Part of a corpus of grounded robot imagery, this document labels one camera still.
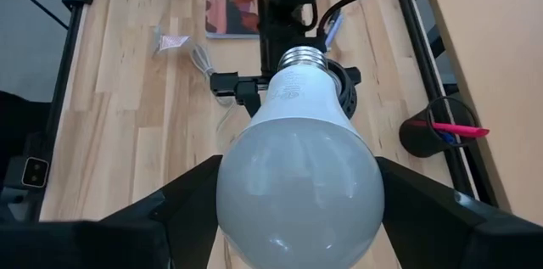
pink pen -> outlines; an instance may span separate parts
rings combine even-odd
[[[411,122],[415,126],[426,126],[426,122],[422,120],[415,120]],[[452,134],[457,134],[461,137],[484,137],[489,134],[489,129],[478,128],[473,126],[462,126],[462,125],[452,125],[444,123],[432,123],[432,127],[435,130],[442,132],[449,132]]]

bulb base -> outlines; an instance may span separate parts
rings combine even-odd
[[[309,65],[327,72],[327,59],[323,52],[308,46],[290,48],[279,60],[278,70],[291,65]]]

pen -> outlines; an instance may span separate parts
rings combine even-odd
[[[338,18],[333,21],[333,24],[330,27],[330,30],[328,31],[328,35],[326,37],[325,44],[328,51],[330,50],[332,46],[333,39],[336,37],[336,34],[338,33],[339,27],[343,23],[343,14],[341,14],[340,12],[336,12],[334,14],[338,14]]]
[[[330,20],[328,20],[328,27],[333,26],[333,24],[338,20],[339,15],[341,14],[341,10],[338,10],[332,14],[330,17]]]
[[[411,122],[414,126],[426,126],[426,121],[415,120]],[[432,123],[432,127],[435,130],[442,132],[449,132],[452,134],[457,134],[461,137],[485,137],[489,134],[490,130],[484,128],[478,128],[473,126],[462,126],[462,125],[452,125],[444,123]]]
[[[455,137],[452,136],[452,134],[444,132],[444,133],[440,133],[440,135],[447,143],[451,145],[456,143],[456,139]]]

white cable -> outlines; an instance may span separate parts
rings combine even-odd
[[[194,66],[204,74],[205,80],[209,81],[215,69],[211,64],[210,55],[205,48],[202,48],[198,44],[194,44],[194,49],[190,52],[190,59],[193,61]],[[223,107],[230,107],[234,104],[234,100],[231,97],[218,97],[215,96],[217,102]]]

wooden table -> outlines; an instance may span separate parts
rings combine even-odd
[[[320,13],[338,0],[318,0]],[[191,35],[218,71],[260,71],[256,40],[210,40],[205,0],[94,0],[84,10],[41,218],[97,220],[135,202],[209,156],[222,153],[248,123],[225,109],[183,52],[153,54],[153,29]],[[446,185],[442,154],[420,160],[401,147],[400,123],[427,103],[398,0],[361,0],[344,10],[331,57],[358,66],[352,120],[375,155]],[[356,268],[397,268],[381,228]],[[217,233],[209,268],[246,268]]]
[[[543,225],[543,0],[430,0],[500,207]]]

